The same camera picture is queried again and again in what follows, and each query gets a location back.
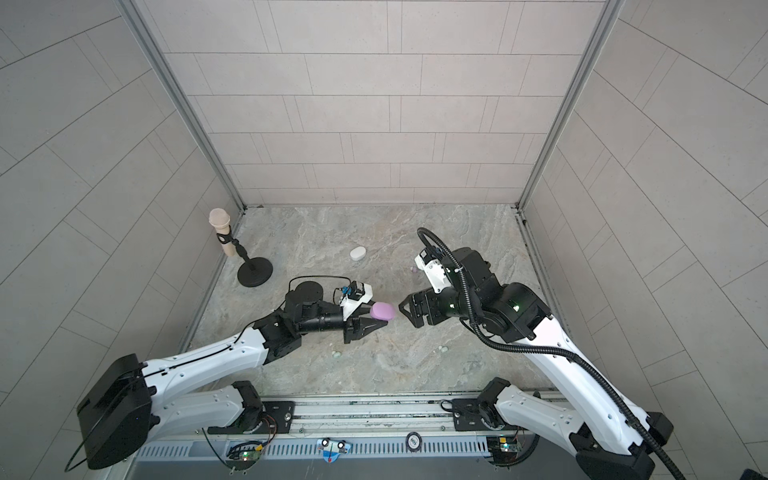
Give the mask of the pink earbud charging case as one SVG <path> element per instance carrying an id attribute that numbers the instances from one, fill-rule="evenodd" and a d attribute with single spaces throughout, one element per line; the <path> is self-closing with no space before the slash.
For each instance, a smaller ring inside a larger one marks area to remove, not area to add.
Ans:
<path id="1" fill-rule="evenodd" d="M 396 308 L 385 302 L 375 302 L 369 311 L 369 315 L 373 319 L 380 321 L 391 321 L 395 318 L 396 314 Z"/>

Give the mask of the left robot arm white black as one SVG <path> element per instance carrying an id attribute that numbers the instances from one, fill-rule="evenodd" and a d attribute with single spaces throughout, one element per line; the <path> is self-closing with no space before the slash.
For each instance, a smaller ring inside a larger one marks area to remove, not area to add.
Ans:
<path id="1" fill-rule="evenodd" d="M 77 406 L 83 462 L 91 470 L 110 467 L 148 442 L 188 430 L 274 435 L 282 421 L 267 412 L 250 382 L 212 394 L 198 388 L 273 363 L 298 349 L 308 333 L 339 331 L 349 344 L 387 326 L 395 314 L 392 305 L 374 301 L 366 283 L 351 282 L 333 303 L 324 300 L 319 283 L 305 281 L 276 310 L 223 340 L 148 361 L 120 357 Z"/>

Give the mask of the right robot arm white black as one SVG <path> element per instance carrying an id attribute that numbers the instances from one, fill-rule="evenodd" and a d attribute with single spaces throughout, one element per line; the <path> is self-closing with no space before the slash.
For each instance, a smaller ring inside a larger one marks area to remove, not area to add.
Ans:
<path id="1" fill-rule="evenodd" d="M 662 448 L 671 422 L 615 388 L 529 287 L 500 284 L 489 262 L 468 247 L 427 246 L 415 263 L 430 286 L 399 305 L 415 327 L 457 319 L 483 345 L 524 355 L 568 402 L 554 406 L 496 377 L 475 401 L 485 426 L 528 430 L 570 453 L 591 479 L 648 479 L 656 464 L 670 463 Z"/>

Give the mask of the white earbud charging case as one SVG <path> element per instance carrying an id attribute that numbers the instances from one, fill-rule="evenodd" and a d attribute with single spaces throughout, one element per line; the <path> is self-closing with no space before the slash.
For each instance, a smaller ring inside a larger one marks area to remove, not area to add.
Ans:
<path id="1" fill-rule="evenodd" d="M 349 252 L 349 256 L 353 261 L 361 261 L 365 258 L 367 249 L 363 246 L 357 246 Z"/>

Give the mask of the beige microphone on black stand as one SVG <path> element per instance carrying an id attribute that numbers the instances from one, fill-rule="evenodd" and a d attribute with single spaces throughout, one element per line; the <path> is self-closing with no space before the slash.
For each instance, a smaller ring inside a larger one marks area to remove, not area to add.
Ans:
<path id="1" fill-rule="evenodd" d="M 231 218 L 227 211 L 214 208 L 210 211 L 208 220 L 224 253 L 228 257 L 238 256 L 242 260 L 237 271 L 238 282 L 247 288 L 255 288 L 266 283 L 273 273 L 272 263 L 263 257 L 249 256 L 245 247 L 233 235 Z"/>

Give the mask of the round black sticker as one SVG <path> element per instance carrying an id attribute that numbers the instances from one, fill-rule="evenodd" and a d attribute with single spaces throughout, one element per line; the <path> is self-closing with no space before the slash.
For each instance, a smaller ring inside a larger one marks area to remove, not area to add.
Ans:
<path id="1" fill-rule="evenodd" d="M 405 446 L 408 452 L 415 453 L 422 449 L 423 439 L 418 432 L 410 432 L 406 436 Z"/>

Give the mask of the blue white small device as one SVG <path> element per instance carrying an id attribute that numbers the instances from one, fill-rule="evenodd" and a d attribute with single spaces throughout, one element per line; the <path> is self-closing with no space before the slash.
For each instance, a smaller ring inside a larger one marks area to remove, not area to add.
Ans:
<path id="1" fill-rule="evenodd" d="M 344 440 L 334 440 L 326 437 L 317 441 L 317 448 L 325 463 L 333 463 L 342 454 L 349 452 L 350 444 Z"/>

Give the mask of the right green circuit board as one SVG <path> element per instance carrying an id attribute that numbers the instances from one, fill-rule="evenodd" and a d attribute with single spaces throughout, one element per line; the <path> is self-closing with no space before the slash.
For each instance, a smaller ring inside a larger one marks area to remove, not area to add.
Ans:
<path id="1" fill-rule="evenodd" d="M 517 463 L 520 443 L 516 437 L 487 436 L 488 462 L 494 466 L 511 467 Z"/>

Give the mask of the green circuit board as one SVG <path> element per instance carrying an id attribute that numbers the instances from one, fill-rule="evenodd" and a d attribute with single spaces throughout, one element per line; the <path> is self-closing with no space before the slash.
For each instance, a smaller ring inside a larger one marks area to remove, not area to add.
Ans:
<path id="1" fill-rule="evenodd" d="M 248 441 L 233 445 L 226 454 L 232 471 L 247 471 L 254 466 L 264 452 L 265 444 L 260 441 Z"/>
<path id="2" fill-rule="evenodd" d="M 516 437 L 487 436 L 488 462 L 494 466 L 511 467 L 517 463 L 520 443 Z"/>

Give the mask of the left green circuit board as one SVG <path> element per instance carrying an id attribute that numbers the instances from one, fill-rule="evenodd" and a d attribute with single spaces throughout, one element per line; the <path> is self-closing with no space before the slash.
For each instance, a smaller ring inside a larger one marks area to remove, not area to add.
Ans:
<path id="1" fill-rule="evenodd" d="M 260 441 L 248 441 L 233 445 L 226 454 L 232 471 L 247 471 L 254 466 L 264 452 L 265 444 Z"/>

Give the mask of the aluminium rail frame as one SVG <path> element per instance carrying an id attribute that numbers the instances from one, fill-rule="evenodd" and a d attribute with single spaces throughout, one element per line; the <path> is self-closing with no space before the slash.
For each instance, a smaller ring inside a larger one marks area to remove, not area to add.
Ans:
<path id="1" fill-rule="evenodd" d="M 453 417 L 440 408 L 444 399 L 439 395 L 395 396 L 310 396 L 294 399 L 266 399 L 295 403 L 290 431 L 291 438 L 339 436 L 404 436 L 410 432 L 422 435 L 446 435 L 459 432 Z M 554 443 L 569 445 L 571 435 L 582 426 L 596 432 L 588 416 L 569 404 L 539 399 L 517 388 L 499 394 L 498 403 L 476 399 L 492 419 L 500 418 Z M 165 437 L 206 432 L 211 426 L 225 426 L 244 411 L 245 399 L 234 389 L 203 392 L 183 396 L 160 408 L 158 424 L 140 435 L 138 443 L 157 441 Z M 481 433 L 512 431 L 478 431 Z"/>

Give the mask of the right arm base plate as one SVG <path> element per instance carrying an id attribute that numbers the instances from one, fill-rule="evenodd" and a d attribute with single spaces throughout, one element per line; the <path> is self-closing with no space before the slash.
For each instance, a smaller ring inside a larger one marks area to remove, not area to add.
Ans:
<path id="1" fill-rule="evenodd" d="M 478 431 L 512 431 L 516 426 L 498 419 L 492 419 L 490 414 L 482 409 L 479 401 L 471 398 L 455 398 L 442 400 L 440 408 L 453 417 L 454 428 L 459 432 Z"/>

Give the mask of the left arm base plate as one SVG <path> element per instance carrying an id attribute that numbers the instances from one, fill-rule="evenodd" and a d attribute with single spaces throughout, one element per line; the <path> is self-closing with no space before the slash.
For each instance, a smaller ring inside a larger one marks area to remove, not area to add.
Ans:
<path id="1" fill-rule="evenodd" d="M 267 401 L 260 408 L 246 407 L 225 426 L 206 429 L 212 435 L 286 434 L 290 431 L 295 403 L 292 401 Z"/>

